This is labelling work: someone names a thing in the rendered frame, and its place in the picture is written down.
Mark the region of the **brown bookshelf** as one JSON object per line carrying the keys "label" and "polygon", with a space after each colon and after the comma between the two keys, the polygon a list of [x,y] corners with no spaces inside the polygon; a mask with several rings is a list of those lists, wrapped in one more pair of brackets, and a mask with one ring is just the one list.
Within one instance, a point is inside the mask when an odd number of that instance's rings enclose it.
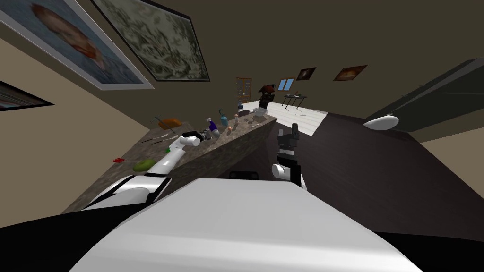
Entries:
{"label": "brown bookshelf", "polygon": [[251,78],[236,78],[236,94],[237,100],[241,104],[251,101]]}

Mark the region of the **dark framed picture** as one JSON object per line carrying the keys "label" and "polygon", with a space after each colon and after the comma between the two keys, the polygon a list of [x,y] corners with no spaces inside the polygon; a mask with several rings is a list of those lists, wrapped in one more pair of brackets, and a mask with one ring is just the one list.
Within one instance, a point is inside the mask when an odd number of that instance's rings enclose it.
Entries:
{"label": "dark framed picture", "polygon": [[13,111],[54,105],[0,80],[0,111]]}

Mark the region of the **purple and white spray bottle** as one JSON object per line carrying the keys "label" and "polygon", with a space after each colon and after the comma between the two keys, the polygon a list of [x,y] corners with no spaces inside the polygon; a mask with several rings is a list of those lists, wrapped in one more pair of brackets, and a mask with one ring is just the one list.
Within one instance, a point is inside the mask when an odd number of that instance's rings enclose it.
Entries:
{"label": "purple and white spray bottle", "polygon": [[220,137],[220,132],[219,132],[219,130],[218,130],[217,125],[215,124],[215,122],[213,122],[211,120],[211,118],[206,118],[206,121],[209,123],[208,129],[210,130],[210,132],[213,135],[213,137],[219,138]]}

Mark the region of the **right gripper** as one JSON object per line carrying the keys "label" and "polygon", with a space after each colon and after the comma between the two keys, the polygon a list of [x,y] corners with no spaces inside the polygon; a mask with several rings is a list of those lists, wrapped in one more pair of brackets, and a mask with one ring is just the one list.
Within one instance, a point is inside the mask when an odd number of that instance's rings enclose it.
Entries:
{"label": "right gripper", "polygon": [[284,135],[283,129],[278,132],[279,153],[294,154],[299,140],[299,128],[297,123],[292,123],[291,134]]}

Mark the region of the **framed portrait picture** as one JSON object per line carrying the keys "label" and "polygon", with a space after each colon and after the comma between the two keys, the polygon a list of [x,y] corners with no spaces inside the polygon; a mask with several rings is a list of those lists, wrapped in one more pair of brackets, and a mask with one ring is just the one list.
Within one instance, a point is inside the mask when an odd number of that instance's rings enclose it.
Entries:
{"label": "framed portrait picture", "polygon": [[153,88],[76,0],[0,0],[0,21],[100,90]]}

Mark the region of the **silver knife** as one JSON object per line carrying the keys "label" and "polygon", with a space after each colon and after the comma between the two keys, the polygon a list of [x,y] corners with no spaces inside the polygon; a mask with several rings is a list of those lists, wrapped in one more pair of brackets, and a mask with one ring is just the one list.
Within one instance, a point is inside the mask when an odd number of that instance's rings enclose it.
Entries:
{"label": "silver knife", "polygon": [[148,141],[151,141],[151,140],[155,140],[155,139],[159,139],[159,138],[163,138],[163,137],[166,137],[168,136],[169,134],[164,134],[162,136],[158,136],[158,137],[154,137],[154,138],[150,138],[150,139],[147,139],[147,140],[144,140],[144,141],[141,141],[140,143],[145,143],[145,142],[148,142]]}

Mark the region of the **dark potted plant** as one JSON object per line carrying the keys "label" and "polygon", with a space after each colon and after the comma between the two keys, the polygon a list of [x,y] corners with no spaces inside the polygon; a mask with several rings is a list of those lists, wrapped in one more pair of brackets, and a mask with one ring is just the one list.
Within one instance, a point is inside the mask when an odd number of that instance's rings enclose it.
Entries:
{"label": "dark potted plant", "polygon": [[259,93],[261,93],[261,97],[259,99],[259,107],[266,109],[268,103],[274,99],[274,85],[262,86],[262,88],[259,90]]}

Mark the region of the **dark green door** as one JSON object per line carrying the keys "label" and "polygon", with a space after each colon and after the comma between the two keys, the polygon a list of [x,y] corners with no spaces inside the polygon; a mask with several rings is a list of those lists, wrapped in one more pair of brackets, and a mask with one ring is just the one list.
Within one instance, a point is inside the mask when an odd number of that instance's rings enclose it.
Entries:
{"label": "dark green door", "polygon": [[484,58],[469,59],[376,113],[395,116],[397,131],[415,132],[484,109]]}

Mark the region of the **white door knob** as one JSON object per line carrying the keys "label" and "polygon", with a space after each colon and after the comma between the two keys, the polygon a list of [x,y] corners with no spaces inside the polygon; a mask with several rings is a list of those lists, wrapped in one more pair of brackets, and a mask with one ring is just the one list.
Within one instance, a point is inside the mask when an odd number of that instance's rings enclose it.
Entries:
{"label": "white door knob", "polygon": [[385,115],[364,123],[364,127],[371,130],[384,131],[389,130],[399,123],[399,118],[393,115]]}

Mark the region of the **round dark table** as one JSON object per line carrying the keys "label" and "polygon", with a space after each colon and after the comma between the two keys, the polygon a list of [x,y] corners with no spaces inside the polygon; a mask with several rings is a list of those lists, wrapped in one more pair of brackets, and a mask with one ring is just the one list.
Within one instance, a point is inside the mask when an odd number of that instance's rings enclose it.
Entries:
{"label": "round dark table", "polygon": [[300,100],[298,106],[296,109],[298,110],[302,104],[302,102],[307,98],[307,96],[304,95],[292,95],[292,94],[287,94],[284,96],[284,101],[282,105],[285,105],[285,109],[287,109],[288,105],[294,106],[296,100]]}

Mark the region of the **framed grey-green pattern picture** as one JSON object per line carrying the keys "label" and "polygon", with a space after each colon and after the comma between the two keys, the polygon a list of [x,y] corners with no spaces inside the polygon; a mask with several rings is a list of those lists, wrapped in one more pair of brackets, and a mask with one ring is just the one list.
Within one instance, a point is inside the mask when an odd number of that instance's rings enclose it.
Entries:
{"label": "framed grey-green pattern picture", "polygon": [[152,0],[90,0],[158,82],[208,82],[192,20]]}

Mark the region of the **green round fruit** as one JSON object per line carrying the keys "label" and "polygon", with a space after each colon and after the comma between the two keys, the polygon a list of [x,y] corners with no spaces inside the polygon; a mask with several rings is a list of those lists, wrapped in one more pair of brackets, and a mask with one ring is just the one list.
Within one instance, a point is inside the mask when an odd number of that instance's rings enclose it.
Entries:
{"label": "green round fruit", "polygon": [[133,166],[132,170],[134,172],[145,172],[145,171],[150,170],[152,167],[154,167],[155,164],[156,164],[155,160],[145,159],[145,160],[142,160],[142,161],[139,161],[138,163],[136,163]]}

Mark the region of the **orange sponge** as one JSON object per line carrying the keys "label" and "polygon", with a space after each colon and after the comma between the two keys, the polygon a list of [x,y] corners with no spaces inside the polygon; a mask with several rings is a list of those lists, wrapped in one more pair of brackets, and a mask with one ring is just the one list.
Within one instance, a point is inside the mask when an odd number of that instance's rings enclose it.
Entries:
{"label": "orange sponge", "polygon": [[[180,122],[178,119],[163,119],[163,122],[165,122],[169,127],[171,128],[177,128],[182,126],[182,122]],[[161,123],[158,123],[159,127],[163,129],[163,125]]]}

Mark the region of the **small dark square picture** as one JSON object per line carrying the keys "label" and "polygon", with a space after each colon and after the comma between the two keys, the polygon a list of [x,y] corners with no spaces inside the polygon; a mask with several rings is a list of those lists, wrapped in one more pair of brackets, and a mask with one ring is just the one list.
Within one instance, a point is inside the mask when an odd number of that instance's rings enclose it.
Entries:
{"label": "small dark square picture", "polygon": [[301,71],[299,72],[296,78],[296,81],[309,80],[313,75],[313,73],[315,72],[315,70],[316,70],[316,67],[301,69]]}

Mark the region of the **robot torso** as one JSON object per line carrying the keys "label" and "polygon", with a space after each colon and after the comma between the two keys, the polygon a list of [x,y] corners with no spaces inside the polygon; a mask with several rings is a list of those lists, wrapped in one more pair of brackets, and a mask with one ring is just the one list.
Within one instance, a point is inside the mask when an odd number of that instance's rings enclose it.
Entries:
{"label": "robot torso", "polygon": [[130,216],[69,272],[422,272],[287,181],[199,178]]}

